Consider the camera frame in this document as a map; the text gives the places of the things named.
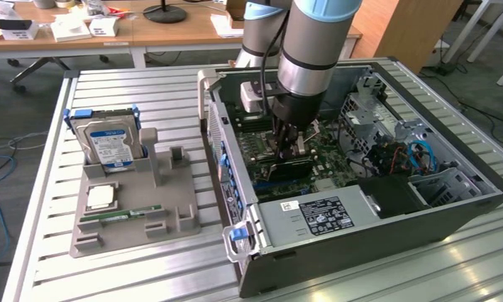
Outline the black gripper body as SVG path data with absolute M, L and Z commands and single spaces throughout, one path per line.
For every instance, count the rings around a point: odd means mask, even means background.
M 318 116 L 325 93 L 313 96 L 280 94 L 273 99 L 270 110 L 274 116 L 274 129 L 289 125 L 298 130 L 306 129 Z

